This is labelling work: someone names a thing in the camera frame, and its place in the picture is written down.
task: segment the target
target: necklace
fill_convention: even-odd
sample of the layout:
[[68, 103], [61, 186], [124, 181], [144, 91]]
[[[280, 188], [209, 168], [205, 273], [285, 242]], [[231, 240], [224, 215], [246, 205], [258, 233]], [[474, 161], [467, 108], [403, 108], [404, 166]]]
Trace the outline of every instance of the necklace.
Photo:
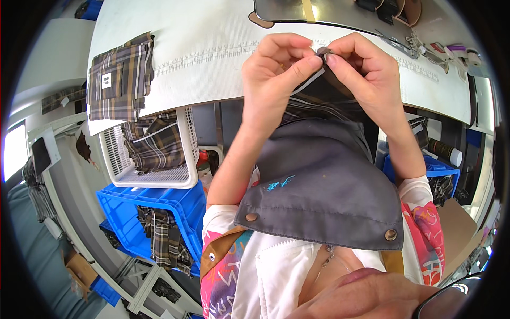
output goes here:
[[320, 276], [320, 274], [321, 274], [322, 270], [324, 269], [324, 267], [326, 267], [326, 266], [327, 266], [327, 264], [328, 264], [328, 263], [329, 263], [329, 262], [330, 262], [333, 258], [336, 258], [336, 259], [338, 260], [338, 262], [339, 262], [339, 263], [341, 263], [341, 264], [342, 264], [342, 266], [344, 266], [344, 267], [345, 267], [345, 269], [347, 269], [347, 271], [348, 271], [349, 273], [351, 273], [351, 271], [349, 270], [349, 268], [347, 268], [347, 266], [346, 266], [346, 265], [344, 265], [344, 263], [343, 263], [343, 262], [342, 262], [342, 261], [341, 261], [338, 257], [336, 257], [336, 256], [335, 256], [335, 254], [334, 254], [335, 247], [334, 247], [333, 245], [326, 245], [326, 251], [329, 253], [329, 257], [328, 257], [328, 258], [326, 259], [326, 261], [322, 264], [322, 268], [321, 268], [321, 270], [319, 271], [319, 274], [317, 274], [317, 278], [315, 278], [314, 283], [317, 281], [317, 279], [319, 279], [319, 276]]

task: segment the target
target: brown strap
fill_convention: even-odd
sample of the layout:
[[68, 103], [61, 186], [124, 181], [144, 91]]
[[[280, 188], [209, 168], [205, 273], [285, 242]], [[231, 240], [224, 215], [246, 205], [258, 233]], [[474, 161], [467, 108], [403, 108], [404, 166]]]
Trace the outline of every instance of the brown strap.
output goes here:
[[[207, 245], [200, 259], [200, 283], [202, 283], [204, 276], [225, 257], [230, 248], [232, 248], [234, 242], [236, 242], [237, 238], [239, 238], [245, 230], [246, 228], [242, 226], [235, 226]], [[211, 254], [213, 254], [214, 260], [211, 260], [209, 257]]]
[[381, 251], [382, 262], [386, 271], [404, 275], [404, 259], [400, 250]]

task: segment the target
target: measuring ruler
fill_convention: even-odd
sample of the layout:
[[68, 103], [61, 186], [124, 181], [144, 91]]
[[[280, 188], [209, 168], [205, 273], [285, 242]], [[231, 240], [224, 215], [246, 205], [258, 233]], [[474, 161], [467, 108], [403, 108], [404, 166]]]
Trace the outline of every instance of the measuring ruler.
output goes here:
[[[156, 66], [154, 68], [154, 77], [157, 78], [192, 65], [238, 56], [250, 56], [255, 52], [259, 43], [260, 41], [246, 41], [186, 54]], [[314, 40], [312, 48], [316, 51], [318, 48], [327, 46], [329, 43], [330, 41], [327, 40]]]
[[406, 71], [421, 75], [423, 77], [426, 77], [429, 80], [439, 83], [439, 78], [438, 78], [437, 74], [435, 74], [434, 72], [431, 72], [431, 71], [427, 70], [426, 68], [419, 66], [415, 62], [412, 62], [408, 59], [396, 57], [394, 55], [392, 55], [392, 57], [394, 57], [395, 60], [397, 60], [399, 68], [402, 68]]

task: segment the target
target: metal snap button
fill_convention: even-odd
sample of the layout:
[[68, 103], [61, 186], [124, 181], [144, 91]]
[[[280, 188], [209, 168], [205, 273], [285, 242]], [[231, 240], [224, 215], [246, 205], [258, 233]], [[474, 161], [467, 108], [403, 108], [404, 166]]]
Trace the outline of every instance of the metal snap button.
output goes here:
[[255, 219], [257, 219], [257, 214], [255, 213], [249, 213], [246, 215], [246, 220], [249, 221], [249, 222], [252, 222], [254, 221]]
[[395, 238], [397, 238], [397, 232], [394, 229], [388, 229], [384, 237], [389, 241], [395, 240]]

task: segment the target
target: white shirt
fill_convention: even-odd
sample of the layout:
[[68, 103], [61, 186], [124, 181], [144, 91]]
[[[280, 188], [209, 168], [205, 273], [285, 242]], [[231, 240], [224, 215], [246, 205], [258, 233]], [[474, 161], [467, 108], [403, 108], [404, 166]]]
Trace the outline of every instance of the white shirt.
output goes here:
[[[254, 172], [252, 180], [257, 180]], [[411, 209], [432, 201], [426, 176], [404, 180], [402, 202]], [[213, 205], [203, 218], [202, 238], [208, 231], [225, 233], [234, 227], [237, 205]], [[424, 284], [409, 226], [404, 220], [402, 257], [404, 276]], [[239, 266], [232, 318], [285, 318], [297, 308], [301, 287], [321, 244], [254, 232]], [[364, 267], [385, 272], [379, 251], [352, 250]]]

